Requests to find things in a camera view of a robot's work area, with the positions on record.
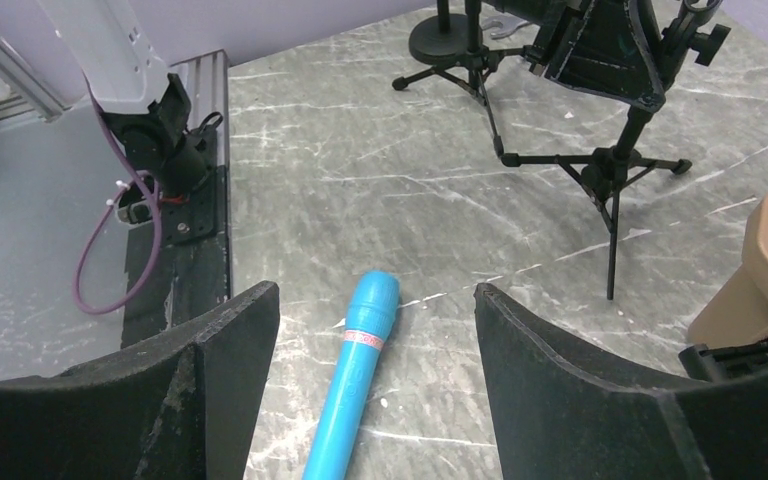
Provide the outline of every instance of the gray panel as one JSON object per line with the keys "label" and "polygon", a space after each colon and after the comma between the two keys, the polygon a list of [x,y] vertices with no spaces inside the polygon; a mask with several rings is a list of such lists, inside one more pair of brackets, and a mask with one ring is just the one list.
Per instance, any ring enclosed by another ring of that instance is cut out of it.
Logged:
{"label": "gray panel", "polygon": [[[0,379],[54,375],[119,349],[122,313],[90,317],[72,303],[72,274],[104,202],[126,173],[88,106],[53,123],[0,124]],[[111,222],[84,292],[94,305],[124,293],[127,228]]]}
{"label": "gray panel", "polygon": [[0,121],[17,117],[33,110],[33,107],[28,102],[22,100],[22,97],[13,94],[10,98],[0,101]]}
{"label": "gray panel", "polygon": [[[655,5],[662,25],[677,11],[671,0]],[[685,328],[737,267],[746,217],[768,192],[768,46],[736,27],[711,68],[686,64],[643,134],[647,156],[696,164],[626,192],[608,302],[608,235],[572,179],[558,167],[503,167],[483,109],[456,86],[432,78],[391,88],[423,68],[407,39],[432,14],[230,71],[235,290],[261,279],[281,286],[247,478],[300,478],[365,270],[395,273],[404,306],[348,478],[498,479],[475,284],[490,281],[601,347],[681,373]],[[535,32],[487,43],[514,47]],[[517,59],[488,88],[506,147],[523,154],[610,146],[627,110],[537,78]]]}

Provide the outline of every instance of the black mounting plate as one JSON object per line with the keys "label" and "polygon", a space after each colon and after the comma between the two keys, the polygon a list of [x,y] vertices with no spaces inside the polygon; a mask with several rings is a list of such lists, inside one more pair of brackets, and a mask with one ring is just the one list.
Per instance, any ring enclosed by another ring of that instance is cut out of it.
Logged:
{"label": "black mounting plate", "polygon": [[184,203],[165,202],[161,205],[164,246],[180,245],[216,234],[216,129],[206,128],[203,132],[190,135],[202,137],[197,148],[203,149],[210,174]]}

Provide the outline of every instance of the black knob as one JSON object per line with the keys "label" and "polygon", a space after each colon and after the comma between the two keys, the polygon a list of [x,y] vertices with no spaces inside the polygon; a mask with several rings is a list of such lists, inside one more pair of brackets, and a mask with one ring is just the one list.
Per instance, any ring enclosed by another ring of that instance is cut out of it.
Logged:
{"label": "black knob", "polygon": [[696,32],[690,42],[690,48],[699,52],[696,63],[705,67],[710,66],[714,56],[720,51],[723,42],[726,41],[729,32],[731,32],[731,28],[719,24],[715,25],[709,34]]}

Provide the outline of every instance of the round black base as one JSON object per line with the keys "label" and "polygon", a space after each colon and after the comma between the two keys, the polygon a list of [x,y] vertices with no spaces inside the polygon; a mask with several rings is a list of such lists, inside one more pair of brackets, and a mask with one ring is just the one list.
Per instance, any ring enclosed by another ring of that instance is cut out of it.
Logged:
{"label": "round black base", "polygon": [[426,65],[437,65],[454,60],[466,52],[467,16],[459,13],[449,15],[451,28],[440,32],[437,17],[423,20],[414,27],[408,40],[408,49],[416,61]]}

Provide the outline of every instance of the pink label band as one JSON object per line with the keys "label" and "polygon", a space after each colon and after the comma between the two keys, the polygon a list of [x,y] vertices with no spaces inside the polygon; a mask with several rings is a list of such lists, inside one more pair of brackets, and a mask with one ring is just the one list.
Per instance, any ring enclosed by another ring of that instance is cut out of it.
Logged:
{"label": "pink label band", "polygon": [[346,335],[343,337],[343,341],[362,343],[364,345],[369,345],[376,350],[381,350],[384,348],[384,340],[381,340],[375,335],[363,333],[358,330],[346,330]]}

